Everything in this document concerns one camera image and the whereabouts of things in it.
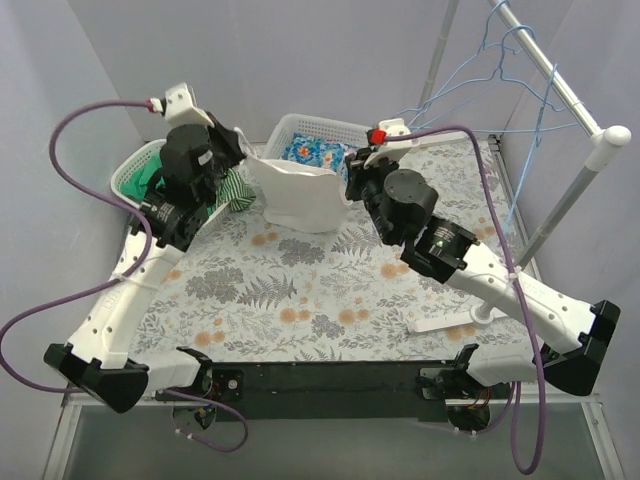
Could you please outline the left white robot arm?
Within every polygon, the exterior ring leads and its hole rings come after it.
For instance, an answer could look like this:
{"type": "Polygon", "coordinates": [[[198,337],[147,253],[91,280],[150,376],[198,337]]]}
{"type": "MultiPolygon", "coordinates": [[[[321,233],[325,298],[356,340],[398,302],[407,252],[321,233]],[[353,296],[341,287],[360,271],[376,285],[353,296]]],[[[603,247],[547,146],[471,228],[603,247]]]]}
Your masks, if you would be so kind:
{"type": "Polygon", "coordinates": [[[135,207],[114,272],[86,320],[63,344],[50,345],[47,365],[117,413],[147,392],[177,388],[193,400],[213,386],[213,362],[189,347],[133,359],[129,349],[161,283],[209,220],[222,184],[245,154],[237,131],[219,123],[173,128],[161,165],[135,207]]]}

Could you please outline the white tank top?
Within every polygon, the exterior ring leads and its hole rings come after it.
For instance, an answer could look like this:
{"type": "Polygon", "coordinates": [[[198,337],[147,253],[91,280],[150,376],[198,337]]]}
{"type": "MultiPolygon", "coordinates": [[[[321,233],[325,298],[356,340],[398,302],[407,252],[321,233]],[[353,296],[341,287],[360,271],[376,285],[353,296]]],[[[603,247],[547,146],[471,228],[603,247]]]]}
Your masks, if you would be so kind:
{"type": "Polygon", "coordinates": [[[236,127],[245,163],[264,197],[264,219],[303,233],[336,230],[344,220],[349,202],[344,183],[333,171],[287,160],[264,159],[236,127]]]}

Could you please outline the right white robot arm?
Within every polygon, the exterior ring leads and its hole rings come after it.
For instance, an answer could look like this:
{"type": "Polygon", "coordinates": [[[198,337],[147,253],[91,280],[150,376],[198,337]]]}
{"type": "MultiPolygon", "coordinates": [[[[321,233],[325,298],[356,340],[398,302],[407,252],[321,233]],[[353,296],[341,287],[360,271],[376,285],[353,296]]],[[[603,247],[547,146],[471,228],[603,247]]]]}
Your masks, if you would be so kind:
{"type": "Polygon", "coordinates": [[[419,275],[488,302],[542,341],[466,345],[424,386],[444,398],[471,398],[499,384],[544,380],[570,395],[590,395],[619,308],[573,299],[507,268],[471,231],[434,215],[438,193],[421,174],[375,155],[365,147],[347,156],[346,196],[364,204],[382,243],[401,247],[402,262],[419,275]]]}

